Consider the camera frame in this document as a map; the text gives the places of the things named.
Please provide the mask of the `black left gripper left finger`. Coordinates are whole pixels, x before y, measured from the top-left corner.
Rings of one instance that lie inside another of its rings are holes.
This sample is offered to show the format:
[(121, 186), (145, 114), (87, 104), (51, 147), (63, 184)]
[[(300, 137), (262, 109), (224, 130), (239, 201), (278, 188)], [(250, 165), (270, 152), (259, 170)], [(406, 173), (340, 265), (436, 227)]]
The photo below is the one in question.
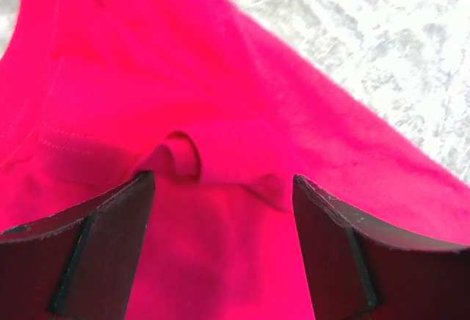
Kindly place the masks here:
[(154, 176), (1, 234), (2, 319), (124, 319)]

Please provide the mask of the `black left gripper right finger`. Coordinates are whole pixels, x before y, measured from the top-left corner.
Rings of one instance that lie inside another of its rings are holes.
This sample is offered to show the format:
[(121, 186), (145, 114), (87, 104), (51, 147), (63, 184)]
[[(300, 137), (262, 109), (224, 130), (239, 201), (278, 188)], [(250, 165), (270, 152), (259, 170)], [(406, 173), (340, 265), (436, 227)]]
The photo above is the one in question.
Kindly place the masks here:
[(469, 247), (398, 228), (309, 179), (292, 202), (317, 319), (467, 319)]

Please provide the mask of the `crimson red t shirt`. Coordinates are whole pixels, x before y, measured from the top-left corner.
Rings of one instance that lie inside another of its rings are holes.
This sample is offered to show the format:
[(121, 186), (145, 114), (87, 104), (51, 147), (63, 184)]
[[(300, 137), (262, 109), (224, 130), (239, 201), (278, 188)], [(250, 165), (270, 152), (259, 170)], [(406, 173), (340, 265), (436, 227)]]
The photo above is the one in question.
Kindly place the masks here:
[(144, 172), (124, 319), (317, 319), (297, 175), (469, 247), (469, 188), (229, 0), (21, 0), (1, 59), (1, 234)]

